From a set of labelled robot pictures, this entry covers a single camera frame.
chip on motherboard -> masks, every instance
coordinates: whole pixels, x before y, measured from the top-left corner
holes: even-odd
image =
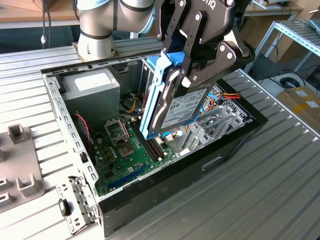
[[[121,144],[118,144],[116,146],[116,149],[122,158],[126,158],[126,157],[136,153],[134,150],[134,147],[131,145],[130,142],[123,142]]]

metal bracket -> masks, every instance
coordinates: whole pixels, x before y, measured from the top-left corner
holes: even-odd
[[[27,198],[33,194],[36,194],[41,188],[43,188],[42,182],[36,180],[35,176],[30,173],[30,184],[29,182],[22,182],[20,178],[16,180],[16,187],[21,192],[23,198]]]
[[[83,176],[68,177],[67,181],[56,186],[56,190],[64,203],[59,207],[71,234],[78,233],[100,217],[94,195]]]

hard drive label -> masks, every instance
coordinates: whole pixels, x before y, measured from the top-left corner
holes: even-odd
[[[207,89],[190,92],[172,100],[169,110],[162,124],[162,129],[189,120],[195,112],[199,102]]]

white connector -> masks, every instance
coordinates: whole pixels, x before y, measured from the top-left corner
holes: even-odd
[[[172,134],[168,134],[168,135],[165,136],[164,138],[165,138],[165,140],[166,140],[167,142],[171,142],[171,141],[174,140],[174,137],[172,136]]]
[[[180,131],[180,130],[179,130],[179,131],[176,131],[176,135],[177,135],[177,136],[180,136],[180,137],[181,137],[181,136],[182,136],[182,133],[183,133],[183,132]]]
[[[47,42],[46,36],[42,35],[42,37],[41,37],[41,43],[42,43],[42,44],[45,44],[46,42]]]

red wire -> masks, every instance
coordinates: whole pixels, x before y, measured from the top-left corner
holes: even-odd
[[[76,115],[78,118],[80,118],[85,125],[86,133],[88,134],[89,151],[91,152],[91,142],[90,142],[91,136],[90,136],[88,124],[87,124],[86,120],[82,116],[80,116],[79,114],[75,113],[74,115]]]
[[[143,98],[143,105],[142,105],[142,108],[144,108],[146,106],[146,103],[147,103],[147,98],[146,98],[146,95],[145,93],[143,92],[142,93],[142,98]]]

